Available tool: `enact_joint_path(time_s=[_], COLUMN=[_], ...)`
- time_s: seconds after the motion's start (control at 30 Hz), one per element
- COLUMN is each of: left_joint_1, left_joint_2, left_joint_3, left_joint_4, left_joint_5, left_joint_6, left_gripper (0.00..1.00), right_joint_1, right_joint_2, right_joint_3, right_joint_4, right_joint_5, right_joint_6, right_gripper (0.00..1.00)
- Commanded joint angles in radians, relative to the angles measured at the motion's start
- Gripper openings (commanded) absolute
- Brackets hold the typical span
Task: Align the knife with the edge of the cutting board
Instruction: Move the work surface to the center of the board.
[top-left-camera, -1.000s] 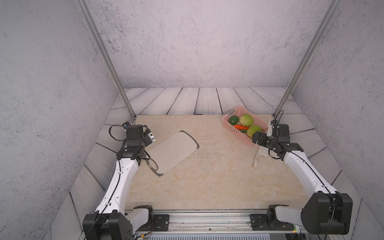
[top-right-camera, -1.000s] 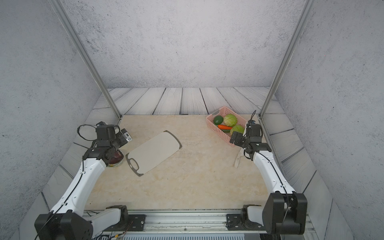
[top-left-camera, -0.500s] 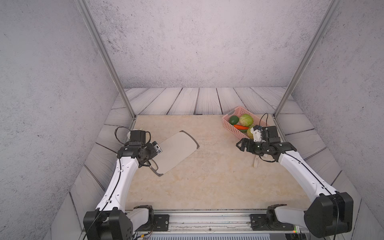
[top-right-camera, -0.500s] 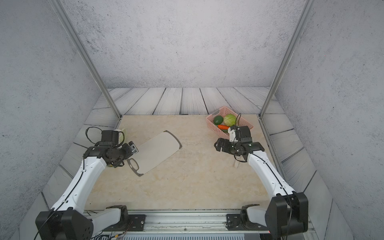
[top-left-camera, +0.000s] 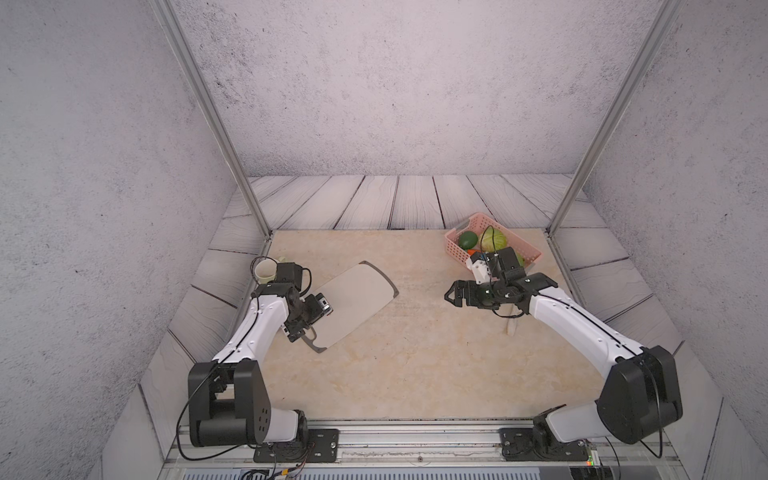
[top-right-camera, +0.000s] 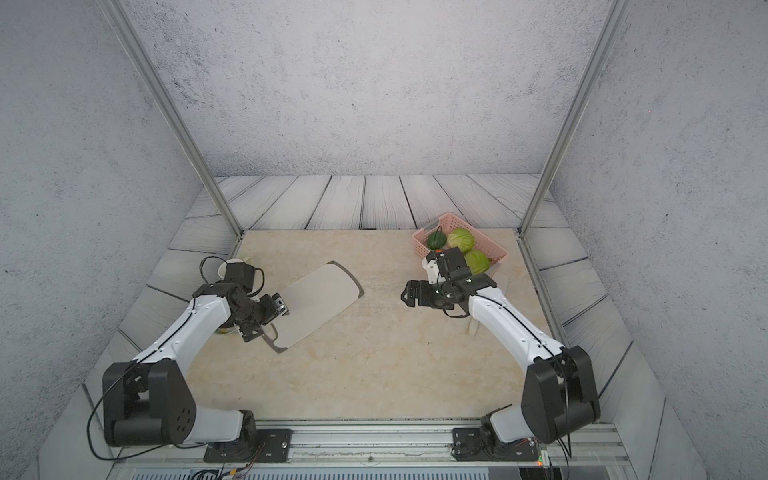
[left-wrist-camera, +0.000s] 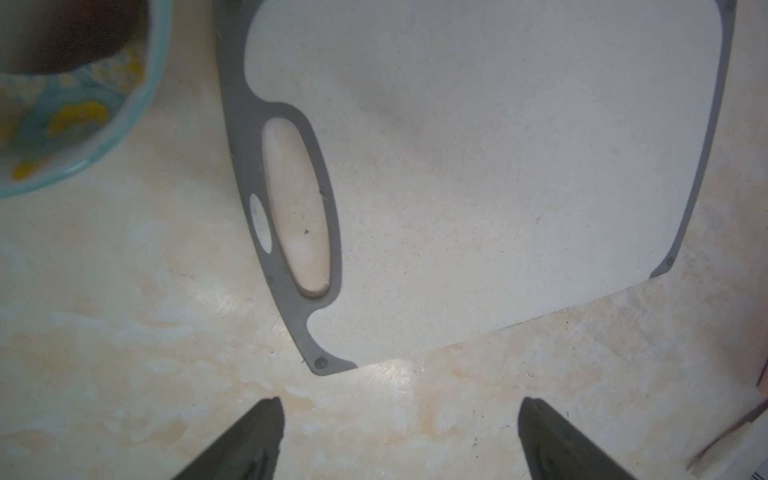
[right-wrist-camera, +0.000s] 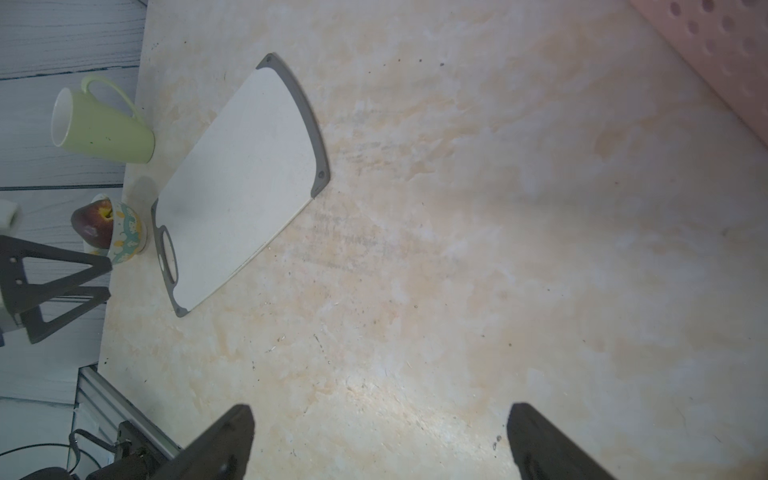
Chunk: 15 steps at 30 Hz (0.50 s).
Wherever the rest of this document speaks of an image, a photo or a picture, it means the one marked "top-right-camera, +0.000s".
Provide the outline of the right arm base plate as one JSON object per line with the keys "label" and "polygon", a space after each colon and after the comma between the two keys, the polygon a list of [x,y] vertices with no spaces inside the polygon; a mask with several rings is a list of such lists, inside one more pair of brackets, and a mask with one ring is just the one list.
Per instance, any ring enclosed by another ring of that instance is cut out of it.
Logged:
{"label": "right arm base plate", "polygon": [[485,427],[454,428],[451,456],[460,462],[536,462],[540,460],[539,449],[534,440],[523,438],[504,443]]}

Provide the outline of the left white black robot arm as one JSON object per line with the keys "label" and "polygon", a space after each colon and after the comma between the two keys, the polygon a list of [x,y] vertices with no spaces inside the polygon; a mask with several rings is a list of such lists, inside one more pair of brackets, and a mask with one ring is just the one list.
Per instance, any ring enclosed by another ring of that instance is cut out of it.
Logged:
{"label": "left white black robot arm", "polygon": [[288,312],[280,295],[255,300],[237,283],[201,286],[181,316],[129,362],[103,374],[105,441],[112,447],[255,444],[253,414],[199,406],[186,374],[208,339],[232,322],[245,342]]}

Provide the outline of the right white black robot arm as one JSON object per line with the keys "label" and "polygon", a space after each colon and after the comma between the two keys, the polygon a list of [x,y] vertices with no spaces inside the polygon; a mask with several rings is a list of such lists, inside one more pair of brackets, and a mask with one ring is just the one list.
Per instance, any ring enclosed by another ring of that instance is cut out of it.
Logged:
{"label": "right white black robot arm", "polygon": [[592,361],[581,347],[566,347],[537,328],[487,275],[406,283],[401,300],[409,307],[463,311],[485,326],[525,373],[517,405],[490,414],[493,437],[503,443],[534,438],[556,442],[600,419]]}

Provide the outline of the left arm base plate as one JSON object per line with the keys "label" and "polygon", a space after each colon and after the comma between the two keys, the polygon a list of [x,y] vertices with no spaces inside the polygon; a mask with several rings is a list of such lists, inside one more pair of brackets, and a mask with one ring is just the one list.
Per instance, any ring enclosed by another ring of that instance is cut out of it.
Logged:
{"label": "left arm base plate", "polygon": [[203,456],[205,463],[285,463],[288,461],[292,429],[246,431],[231,442],[211,443]]}

